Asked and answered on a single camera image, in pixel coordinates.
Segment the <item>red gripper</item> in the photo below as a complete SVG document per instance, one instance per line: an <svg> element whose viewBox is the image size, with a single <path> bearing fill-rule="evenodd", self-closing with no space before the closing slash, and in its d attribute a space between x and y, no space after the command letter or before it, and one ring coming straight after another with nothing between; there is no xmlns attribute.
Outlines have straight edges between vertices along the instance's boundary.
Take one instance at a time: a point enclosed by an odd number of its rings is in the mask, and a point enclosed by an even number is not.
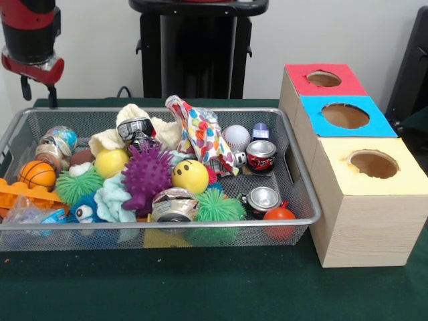
<svg viewBox="0 0 428 321"><path fill-rule="evenodd" d="M56 56L43 64L24 64L15 61L6 53L1 54L1 63L6 70L21 75L21 91L25 100L32 99L28 78L42 84L56 84L63 74L65 65L64 60ZM46 87L48 90L48 106L50 108L57 108L58 98L56 87L54 85L47 85Z"/></svg>

